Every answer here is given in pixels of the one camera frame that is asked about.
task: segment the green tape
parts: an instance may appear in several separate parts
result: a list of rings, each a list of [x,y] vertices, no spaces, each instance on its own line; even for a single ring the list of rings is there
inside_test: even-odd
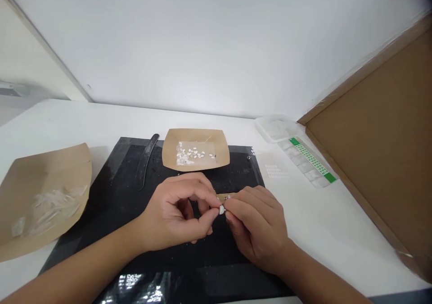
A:
[[[297,141],[295,138],[291,138],[289,139],[289,141],[330,183],[336,181],[336,178],[330,172],[328,172],[328,170],[321,164],[321,162],[318,161],[317,158],[314,157],[299,141]]]
[[[292,143],[292,145],[299,145],[300,142],[297,141],[294,137],[292,139],[289,139],[289,141]]]
[[[336,178],[333,177],[333,175],[332,175],[331,173],[326,173],[326,174],[324,175],[324,177],[325,177],[325,178],[326,178],[330,183],[336,181]]]

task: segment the clear plastic container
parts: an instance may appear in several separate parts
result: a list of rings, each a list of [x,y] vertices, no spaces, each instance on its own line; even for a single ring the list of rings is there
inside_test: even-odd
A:
[[[285,141],[304,132],[304,127],[285,115],[269,115],[255,119],[255,127],[269,143]]]

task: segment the black mat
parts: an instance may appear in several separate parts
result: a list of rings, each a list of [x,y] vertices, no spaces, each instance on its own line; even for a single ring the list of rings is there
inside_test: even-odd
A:
[[[137,191],[135,173],[147,143],[120,138],[91,186],[82,217],[59,239],[41,273],[140,215],[156,186],[179,174],[163,166],[163,141],[158,141],[147,167],[144,189]],[[251,148],[230,145],[229,150],[229,165],[204,171],[216,192],[263,186]],[[196,204],[193,207],[198,216]],[[122,269],[95,303],[223,303],[293,295],[278,278],[243,257],[224,215],[216,218],[213,231],[195,245],[140,255]]]

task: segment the cardboard panel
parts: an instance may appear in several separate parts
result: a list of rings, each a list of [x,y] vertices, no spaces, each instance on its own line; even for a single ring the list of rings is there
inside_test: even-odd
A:
[[[369,60],[364,66],[358,69],[354,74],[348,77],[340,86],[338,86],[331,94],[320,101],[313,109],[308,111],[298,123],[306,125],[312,118],[338,100],[352,87],[378,69],[381,65],[387,62],[390,58],[399,53],[408,44],[422,36],[429,28],[432,27],[432,14],[418,21],[414,26],[405,31],[395,40],[391,41],[381,52]]]
[[[311,135],[343,171],[339,174],[346,177],[342,180],[354,197],[407,257],[404,263],[428,281],[432,281],[431,69],[429,29],[307,123]]]

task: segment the cardboard box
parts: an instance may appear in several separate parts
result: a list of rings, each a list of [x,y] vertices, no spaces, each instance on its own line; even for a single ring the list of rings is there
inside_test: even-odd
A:
[[[299,120],[403,263],[432,282],[432,20]]]
[[[44,247],[69,230],[81,217],[91,182],[91,157],[87,144],[16,159],[0,186],[0,262]],[[80,188],[73,198],[79,203],[68,218],[57,215],[43,233],[28,233],[34,221],[36,195],[54,190],[68,193]],[[12,235],[12,226],[25,218],[21,235]]]

